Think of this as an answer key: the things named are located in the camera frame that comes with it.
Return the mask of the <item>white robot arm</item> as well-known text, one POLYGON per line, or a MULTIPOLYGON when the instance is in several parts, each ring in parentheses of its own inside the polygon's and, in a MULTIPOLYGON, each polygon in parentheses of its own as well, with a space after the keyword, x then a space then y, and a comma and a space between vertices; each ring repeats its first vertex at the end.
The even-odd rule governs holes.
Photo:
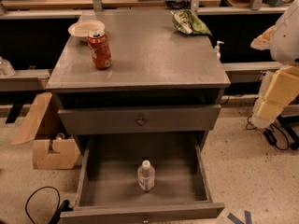
POLYGON ((258 41, 268 42, 271 58, 280 64, 275 72, 265 73, 252 110, 253 125, 267 128, 299 95, 299 0, 251 45, 255 48, 258 41))

